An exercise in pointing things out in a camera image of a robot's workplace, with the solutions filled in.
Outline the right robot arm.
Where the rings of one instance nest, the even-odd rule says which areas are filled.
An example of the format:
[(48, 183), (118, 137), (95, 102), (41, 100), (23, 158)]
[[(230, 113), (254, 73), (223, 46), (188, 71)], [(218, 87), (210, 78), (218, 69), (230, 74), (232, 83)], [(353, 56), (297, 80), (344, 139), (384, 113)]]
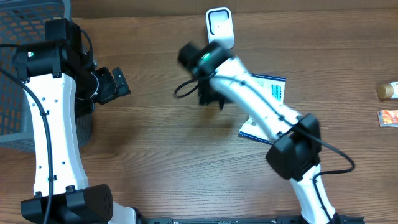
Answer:
[(269, 165), (288, 180), (299, 200), (306, 223), (334, 223), (331, 205), (320, 177), (320, 125), (312, 114), (299, 112), (277, 101), (251, 76), (242, 61), (218, 42), (199, 49), (184, 45), (178, 61), (197, 83), (200, 105), (217, 102), (237, 104), (251, 116), (272, 146), (266, 154)]

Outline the small orange tissue pack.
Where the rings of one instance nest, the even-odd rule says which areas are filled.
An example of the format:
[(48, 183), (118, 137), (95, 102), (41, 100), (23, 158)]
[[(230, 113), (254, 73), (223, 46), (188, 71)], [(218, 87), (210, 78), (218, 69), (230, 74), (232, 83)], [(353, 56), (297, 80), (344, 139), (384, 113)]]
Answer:
[(398, 127), (397, 110), (380, 110), (377, 112), (380, 127)]

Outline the white tube gold cap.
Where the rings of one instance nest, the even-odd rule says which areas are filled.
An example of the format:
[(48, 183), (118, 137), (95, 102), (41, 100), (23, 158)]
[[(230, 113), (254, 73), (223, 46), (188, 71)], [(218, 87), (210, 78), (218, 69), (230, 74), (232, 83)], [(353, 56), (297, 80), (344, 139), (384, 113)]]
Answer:
[(377, 87), (377, 96), (380, 100), (397, 99), (397, 91), (397, 82), (390, 82)]

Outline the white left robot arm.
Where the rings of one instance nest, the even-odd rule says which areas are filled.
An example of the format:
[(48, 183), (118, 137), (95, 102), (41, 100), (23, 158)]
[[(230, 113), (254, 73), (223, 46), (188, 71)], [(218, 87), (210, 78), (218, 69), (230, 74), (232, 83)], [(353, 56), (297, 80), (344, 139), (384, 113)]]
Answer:
[(16, 51), (17, 82), (29, 102), (35, 144), (34, 198), (21, 202), (32, 223), (136, 223), (106, 184), (91, 186), (83, 168), (76, 119), (128, 95), (119, 68), (96, 68), (83, 51), (85, 32), (66, 19), (45, 23), (43, 42)]

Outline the yellow wet wipes packet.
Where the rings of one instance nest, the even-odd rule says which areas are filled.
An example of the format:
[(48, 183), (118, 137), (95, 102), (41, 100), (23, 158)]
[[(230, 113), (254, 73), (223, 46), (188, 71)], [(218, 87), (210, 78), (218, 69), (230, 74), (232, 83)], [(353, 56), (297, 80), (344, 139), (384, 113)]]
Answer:
[[(279, 103), (283, 103), (286, 78), (253, 73), (251, 76), (260, 86), (271, 93)], [(254, 141), (271, 144), (261, 127), (251, 116), (249, 116), (248, 120), (241, 126), (238, 135)]]

